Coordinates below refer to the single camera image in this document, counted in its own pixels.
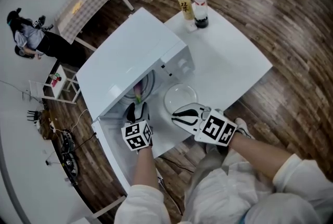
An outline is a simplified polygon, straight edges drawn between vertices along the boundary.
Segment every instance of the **white table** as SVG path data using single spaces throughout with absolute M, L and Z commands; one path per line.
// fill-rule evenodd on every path
M 208 8 L 209 25 L 188 33 L 180 12 L 165 25 L 188 46 L 196 66 L 194 73 L 183 80 L 198 95 L 198 103 L 226 110 L 245 94 L 272 67 L 257 47 L 230 22 Z M 153 155 L 158 157 L 191 134 L 172 123 L 163 107 L 163 98 L 172 85 L 161 88 L 148 102 L 154 127 Z
M 65 73 L 65 70 L 74 74 L 71 79 L 69 79 L 67 77 L 67 75 Z M 75 85 L 74 85 L 74 83 L 78 84 L 78 82 L 76 80 L 74 80 L 75 76 L 76 76 L 76 72 L 73 71 L 73 70 L 71 70 L 71 69 L 64 68 L 62 65 L 59 65 L 59 67 L 58 67 L 57 71 L 55 72 L 55 74 L 59 74 L 60 77 L 61 77 L 61 80 L 58 81 L 57 84 L 54 87 L 51 85 L 51 88 L 52 88 L 52 91 L 53 91 L 53 96 L 54 96 L 55 100 L 60 101 L 60 102 L 70 103 L 70 104 L 76 104 L 75 101 L 76 101 L 78 95 L 81 92 L 81 89 L 79 88 L 77 90 L 76 87 L 75 87 Z M 69 92 L 70 86 L 72 86 L 73 89 L 74 89 L 74 91 L 75 91 L 75 97 L 73 98 L 73 100 L 71 100 L 71 101 L 60 100 L 59 96 L 61 94 L 61 91 L 67 91 L 67 92 Z

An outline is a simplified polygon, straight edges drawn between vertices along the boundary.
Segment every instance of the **white shirt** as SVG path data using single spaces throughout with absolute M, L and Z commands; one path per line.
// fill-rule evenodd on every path
M 326 223 L 333 212 L 333 184 L 316 161 L 292 155 L 275 175 L 263 183 L 248 162 L 216 169 L 205 177 L 186 201 L 181 224 Z M 163 194 L 152 187 L 134 185 L 117 211 L 115 224 L 170 224 Z

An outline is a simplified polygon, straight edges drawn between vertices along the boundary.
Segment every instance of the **plastic bottle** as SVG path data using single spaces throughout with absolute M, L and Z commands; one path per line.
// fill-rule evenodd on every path
M 197 29 L 194 22 L 194 13 L 192 8 L 191 0 L 178 0 L 181 9 L 183 11 L 183 15 L 186 21 L 186 28 L 189 31 L 194 31 Z
M 208 26 L 208 5 L 207 0 L 194 0 L 196 8 L 194 11 L 195 24 L 198 28 Z

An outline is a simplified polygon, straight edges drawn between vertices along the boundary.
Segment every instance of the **cable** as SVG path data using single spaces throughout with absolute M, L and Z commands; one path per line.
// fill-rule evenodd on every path
M 81 114 L 80 114 L 80 116 L 79 116 L 79 118 L 78 118 L 78 121 L 77 121 L 77 123 L 74 125 L 74 127 L 71 129 L 71 132 L 73 131 L 73 129 L 76 127 L 76 125 L 78 125 L 79 124 L 79 120 L 80 120 L 80 118 L 81 118 L 81 116 L 82 116 L 82 114 L 84 113 L 84 112 L 86 112 L 86 111 L 89 111 L 88 109 L 86 109 L 85 111 L 83 111 Z
M 16 90 L 18 90 L 21 93 L 25 93 L 25 94 L 29 95 L 29 97 L 34 98 L 39 103 L 43 103 L 43 101 L 39 101 L 36 97 L 31 96 L 30 93 L 27 93 L 27 92 L 24 92 L 24 91 L 20 90 L 19 88 L 17 88 L 16 86 L 12 85 L 11 83 L 8 83 L 8 82 L 3 81 L 3 80 L 0 80 L 0 82 L 2 82 L 4 84 L 7 84 L 9 86 L 12 86 L 13 88 L 15 88 Z
M 48 158 L 46 159 L 46 161 L 52 156 L 52 154 L 55 152 L 56 150 L 54 150 L 52 153 L 50 153 L 50 155 L 48 156 Z
M 165 158 L 165 157 L 159 156 L 159 158 L 164 159 L 164 160 L 166 160 L 166 161 L 169 161 L 170 163 L 176 165 L 176 166 L 179 167 L 179 168 L 185 169 L 185 170 L 187 170 L 188 172 L 194 173 L 194 171 L 189 170 L 189 169 L 187 169 L 187 168 L 185 168 L 185 167 L 182 167 L 181 165 L 179 165 L 179 164 L 175 163 L 174 161 L 171 161 L 171 160 L 169 160 L 169 159 L 167 159 L 167 158 Z
M 158 183 L 162 186 L 162 188 L 165 190 L 165 192 L 168 194 L 168 196 L 171 198 L 171 200 L 173 201 L 173 203 L 175 204 L 175 206 L 177 207 L 180 215 L 183 215 L 182 209 L 179 206 L 179 203 L 177 203 L 177 201 L 172 197 L 172 195 L 168 192 L 165 184 L 164 184 L 164 180 L 161 178 L 158 178 Z
M 79 149 L 83 144 L 85 144 L 87 141 L 89 141 L 92 137 L 94 137 L 96 135 L 96 132 L 94 132 L 94 134 L 87 140 L 85 140 L 83 143 L 81 143 L 77 148 L 75 148 L 73 151 L 71 152 L 75 152 L 77 149 Z

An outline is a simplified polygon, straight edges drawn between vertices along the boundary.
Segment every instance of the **person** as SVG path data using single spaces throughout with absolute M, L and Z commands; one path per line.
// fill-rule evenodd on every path
M 11 11 L 7 17 L 16 45 L 28 55 L 41 59 L 43 54 L 56 57 L 60 62 L 82 67 L 85 63 L 84 50 L 69 44 L 64 38 L 52 32 L 36 29 L 30 19 L 19 16 L 20 8 Z
M 327 223 L 333 184 L 316 161 L 256 141 L 242 119 L 235 123 L 225 158 L 212 147 L 192 175 L 181 223 Z M 171 223 L 151 147 L 138 152 L 133 185 L 114 223 Z

